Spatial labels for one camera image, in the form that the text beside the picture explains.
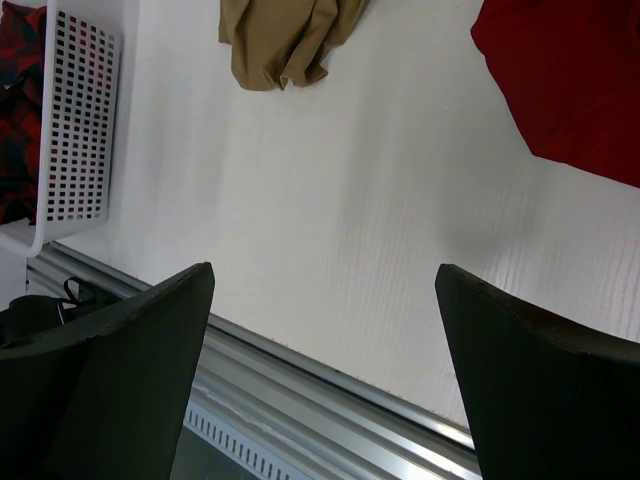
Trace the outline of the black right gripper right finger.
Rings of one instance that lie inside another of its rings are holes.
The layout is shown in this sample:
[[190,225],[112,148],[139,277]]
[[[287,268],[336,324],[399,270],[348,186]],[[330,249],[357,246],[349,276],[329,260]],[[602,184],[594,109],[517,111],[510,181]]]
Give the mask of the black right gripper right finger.
[[452,265],[435,290],[486,479],[635,479],[639,346]]

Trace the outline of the red plaid skirt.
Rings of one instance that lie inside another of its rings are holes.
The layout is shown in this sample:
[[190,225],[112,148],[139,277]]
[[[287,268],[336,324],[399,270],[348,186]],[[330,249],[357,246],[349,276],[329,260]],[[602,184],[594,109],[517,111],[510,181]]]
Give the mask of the red plaid skirt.
[[47,8],[1,4],[1,222],[37,213]]

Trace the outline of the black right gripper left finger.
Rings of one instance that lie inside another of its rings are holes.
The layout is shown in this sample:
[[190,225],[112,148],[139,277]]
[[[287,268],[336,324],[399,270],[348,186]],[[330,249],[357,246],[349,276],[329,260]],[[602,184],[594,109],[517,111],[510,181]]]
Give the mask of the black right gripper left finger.
[[215,287],[209,263],[120,299],[25,295],[1,314],[5,479],[170,476]]

